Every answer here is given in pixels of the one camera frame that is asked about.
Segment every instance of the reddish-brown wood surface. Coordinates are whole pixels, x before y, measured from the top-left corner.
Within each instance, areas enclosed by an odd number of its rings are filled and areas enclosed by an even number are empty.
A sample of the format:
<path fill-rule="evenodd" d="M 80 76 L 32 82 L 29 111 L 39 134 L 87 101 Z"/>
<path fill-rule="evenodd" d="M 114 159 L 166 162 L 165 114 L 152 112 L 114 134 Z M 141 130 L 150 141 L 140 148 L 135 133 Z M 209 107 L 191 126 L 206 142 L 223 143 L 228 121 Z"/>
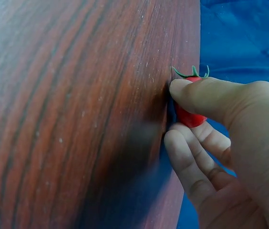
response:
<path fill-rule="evenodd" d="M 0 0 L 0 229 L 176 227 L 159 147 L 199 43 L 198 0 Z"/>

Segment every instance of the knuckle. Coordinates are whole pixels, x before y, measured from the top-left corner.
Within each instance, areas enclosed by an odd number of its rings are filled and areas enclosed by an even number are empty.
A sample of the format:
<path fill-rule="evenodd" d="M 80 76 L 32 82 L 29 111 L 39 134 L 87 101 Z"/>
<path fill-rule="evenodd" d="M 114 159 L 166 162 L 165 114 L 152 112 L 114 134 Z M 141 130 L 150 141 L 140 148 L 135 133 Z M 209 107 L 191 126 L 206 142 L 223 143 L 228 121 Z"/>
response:
<path fill-rule="evenodd" d="M 197 193 L 200 189 L 207 185 L 207 181 L 200 179 L 195 181 L 189 188 L 188 195 L 193 196 Z"/>
<path fill-rule="evenodd" d="M 213 168 L 208 172 L 207 178 L 209 178 L 209 180 L 212 181 L 213 178 L 216 177 L 220 172 L 225 172 L 225 171 L 220 167 Z"/>

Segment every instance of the hand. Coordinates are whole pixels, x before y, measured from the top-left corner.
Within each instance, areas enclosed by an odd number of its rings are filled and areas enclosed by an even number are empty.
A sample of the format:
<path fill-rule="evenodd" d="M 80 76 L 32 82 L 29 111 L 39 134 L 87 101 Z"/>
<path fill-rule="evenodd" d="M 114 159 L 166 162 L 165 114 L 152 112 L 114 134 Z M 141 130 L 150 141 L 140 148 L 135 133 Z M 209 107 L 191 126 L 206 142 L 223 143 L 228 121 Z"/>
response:
<path fill-rule="evenodd" d="M 174 80 L 170 93 L 185 110 L 222 123 L 231 139 L 207 122 L 191 129 L 175 124 L 165 136 L 200 228 L 269 228 L 269 83 Z"/>

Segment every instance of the wood grain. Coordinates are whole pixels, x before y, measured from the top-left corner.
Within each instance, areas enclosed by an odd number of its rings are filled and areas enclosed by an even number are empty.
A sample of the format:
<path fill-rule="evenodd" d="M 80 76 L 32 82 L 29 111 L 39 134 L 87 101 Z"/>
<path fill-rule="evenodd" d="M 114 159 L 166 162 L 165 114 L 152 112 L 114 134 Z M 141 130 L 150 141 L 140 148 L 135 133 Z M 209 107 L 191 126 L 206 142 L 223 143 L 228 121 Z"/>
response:
<path fill-rule="evenodd" d="M 199 43 L 198 0 L 0 0 L 0 229 L 176 227 L 159 148 Z"/>

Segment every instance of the red tomato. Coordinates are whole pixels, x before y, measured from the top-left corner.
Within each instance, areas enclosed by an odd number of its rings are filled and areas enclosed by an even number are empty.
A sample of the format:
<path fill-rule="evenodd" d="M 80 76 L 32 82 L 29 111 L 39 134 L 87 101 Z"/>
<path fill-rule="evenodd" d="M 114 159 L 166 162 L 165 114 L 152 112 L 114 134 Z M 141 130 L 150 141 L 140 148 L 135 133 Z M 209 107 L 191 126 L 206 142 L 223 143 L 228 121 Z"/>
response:
<path fill-rule="evenodd" d="M 199 78 L 197 76 L 193 76 L 193 77 L 187 77 L 186 79 L 189 81 L 195 82 L 195 81 L 201 80 L 202 78 Z M 175 102 L 175 110 L 176 110 L 176 115 L 177 115 L 178 121 L 189 128 L 197 127 L 197 126 L 203 124 L 207 119 L 206 117 L 204 117 L 200 114 L 191 114 L 191 113 L 185 111 L 176 102 Z"/>

